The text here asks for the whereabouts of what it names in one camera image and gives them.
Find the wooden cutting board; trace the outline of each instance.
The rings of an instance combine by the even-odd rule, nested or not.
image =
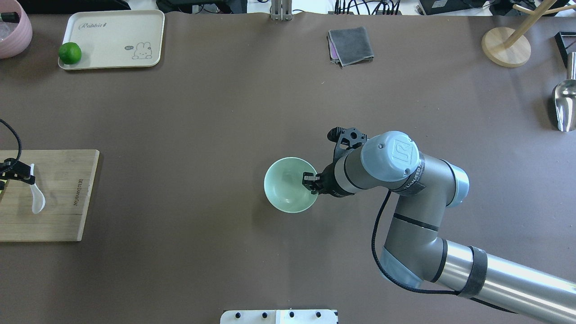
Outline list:
[[[16,154],[0,150],[0,161]],[[82,240],[99,155],[97,150],[23,150],[20,161],[34,163],[46,206],[33,214],[30,185],[8,180],[0,193],[0,241]]]

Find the gray cloth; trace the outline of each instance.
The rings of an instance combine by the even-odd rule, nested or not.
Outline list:
[[[331,48],[332,61],[340,63],[342,66],[374,58],[365,27],[329,30],[328,45],[329,47],[333,46]]]

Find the green lime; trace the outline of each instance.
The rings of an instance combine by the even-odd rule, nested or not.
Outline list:
[[[58,50],[58,56],[64,64],[76,64],[82,58],[82,50],[80,46],[73,42],[62,44]]]

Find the bowl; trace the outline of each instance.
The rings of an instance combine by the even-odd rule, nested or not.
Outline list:
[[[272,206],[285,213],[307,210],[316,198],[302,184],[302,174],[316,174],[314,167],[299,157],[285,157],[274,162],[264,176],[264,192]]]
[[[0,12],[17,12],[20,22],[16,29],[0,42],[0,59],[22,53],[32,40],[30,19],[16,0],[0,0]]]

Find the pink bowl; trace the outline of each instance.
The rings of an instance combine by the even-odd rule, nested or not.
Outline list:
[[[17,12],[20,22],[16,29],[0,42],[0,59],[22,53],[32,40],[30,19],[16,0],[0,0],[0,12]]]

